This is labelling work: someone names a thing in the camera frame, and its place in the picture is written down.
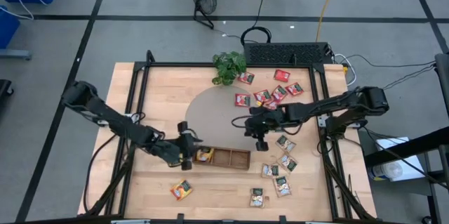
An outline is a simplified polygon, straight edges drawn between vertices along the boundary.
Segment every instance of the green plant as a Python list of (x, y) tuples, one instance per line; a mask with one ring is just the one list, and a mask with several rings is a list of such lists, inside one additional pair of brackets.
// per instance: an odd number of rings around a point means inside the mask
[(212, 79), (215, 85), (231, 85), (238, 75), (246, 72), (245, 57), (235, 51), (214, 55), (213, 64), (217, 68), (217, 77)]

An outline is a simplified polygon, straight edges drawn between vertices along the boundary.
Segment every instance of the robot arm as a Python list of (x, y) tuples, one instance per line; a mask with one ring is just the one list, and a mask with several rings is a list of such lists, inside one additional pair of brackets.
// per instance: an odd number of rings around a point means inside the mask
[(346, 127), (354, 122), (366, 124), (365, 116), (380, 116), (388, 111), (389, 106), (384, 91), (378, 87), (355, 88), (315, 103), (290, 103), (279, 105), (275, 110), (263, 106), (250, 108), (252, 117), (245, 121), (245, 136), (258, 139), (257, 150), (267, 151), (268, 145), (264, 135), (268, 131), (301, 126), (310, 118), (347, 110), (338, 117), (326, 119), (326, 129), (329, 136), (341, 137)]
[(164, 140), (164, 132), (151, 126), (136, 124), (130, 117), (119, 114), (98, 97), (93, 85), (84, 81), (75, 81), (62, 94), (62, 103), (96, 124), (100, 120), (107, 121), (112, 132), (129, 138), (139, 148), (160, 157), (169, 166), (182, 165), (182, 170), (192, 168), (192, 157), (196, 150), (194, 143), (202, 140), (188, 133), (186, 121), (177, 125), (180, 137)]

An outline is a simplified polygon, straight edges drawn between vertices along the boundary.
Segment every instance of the gray floor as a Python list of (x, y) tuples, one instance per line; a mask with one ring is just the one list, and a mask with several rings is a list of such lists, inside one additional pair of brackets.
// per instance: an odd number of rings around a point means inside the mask
[[(264, 0), (262, 16), (316, 17), (325, 0)], [(218, 0), (213, 15), (257, 14), (260, 0)], [(447, 0), (427, 0), (435, 18), (449, 18)], [(50, 6), (30, 6), (40, 15), (90, 15), (95, 0), (55, 0)], [(6, 4), (18, 13), (18, 5)], [(192, 0), (103, 0), (100, 15), (191, 15)], [(419, 0), (331, 0), (327, 17), (425, 18)], [(79, 49), (87, 20), (24, 20), (10, 48), (29, 49), (31, 61), (0, 60), (0, 79), (14, 82), (0, 123), (0, 223), (12, 222), (25, 195), (46, 139), (62, 89)], [(253, 21), (220, 21), (216, 28), (240, 35)], [(273, 34), (273, 42), (314, 41), (316, 22), (259, 22)], [(449, 39), (449, 24), (439, 24)], [(264, 41), (263, 35), (249, 39)], [(361, 54), (372, 63), (429, 62), (441, 53), (429, 23), (325, 22), (321, 41), (334, 52)], [(105, 98), (114, 63), (144, 60), (151, 49), (158, 61), (208, 62), (222, 51), (243, 51), (238, 39), (223, 37), (193, 21), (97, 20), (88, 41), (77, 79), (97, 86)], [(415, 68), (373, 68), (352, 58), (359, 86), (383, 87)], [(369, 119), (374, 131), (411, 138), (448, 125), (438, 79), (427, 72), (387, 91), (390, 111)], [(92, 154), (97, 128), (66, 111), (42, 175), (27, 220), (75, 216)], [(427, 199), (372, 183), (379, 217), (387, 221), (419, 223), (428, 214)], [(441, 207), (448, 207), (447, 193)], [(443, 220), (447, 223), (448, 213)]]

